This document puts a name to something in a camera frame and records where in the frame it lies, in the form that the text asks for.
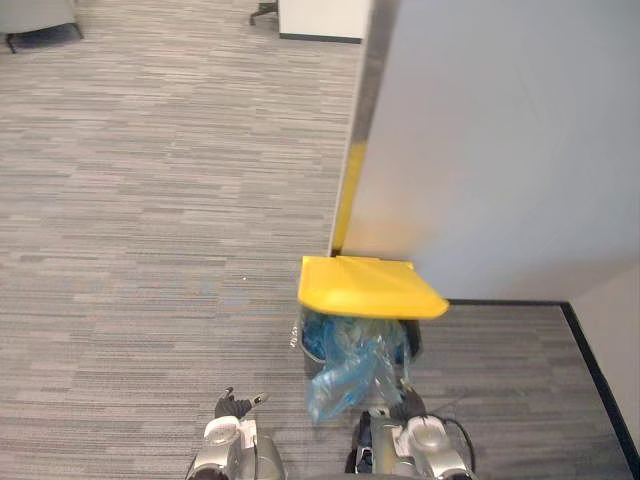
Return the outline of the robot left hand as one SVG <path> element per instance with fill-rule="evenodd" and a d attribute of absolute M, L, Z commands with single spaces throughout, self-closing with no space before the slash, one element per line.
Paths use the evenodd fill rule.
<path fill-rule="evenodd" d="M 246 399 L 236 399 L 234 388 L 227 387 L 216 402 L 214 417 L 232 416 L 242 420 L 253 408 L 264 404 L 268 399 L 269 395 L 265 392 L 260 392 Z"/>

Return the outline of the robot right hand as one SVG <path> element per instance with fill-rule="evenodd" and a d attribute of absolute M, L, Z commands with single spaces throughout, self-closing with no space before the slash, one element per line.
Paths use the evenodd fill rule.
<path fill-rule="evenodd" d="M 401 401 L 389 408 L 392 419 L 408 422 L 411 418 L 422 417 L 427 414 L 427 408 L 422 397 L 407 382 L 401 382 Z"/>

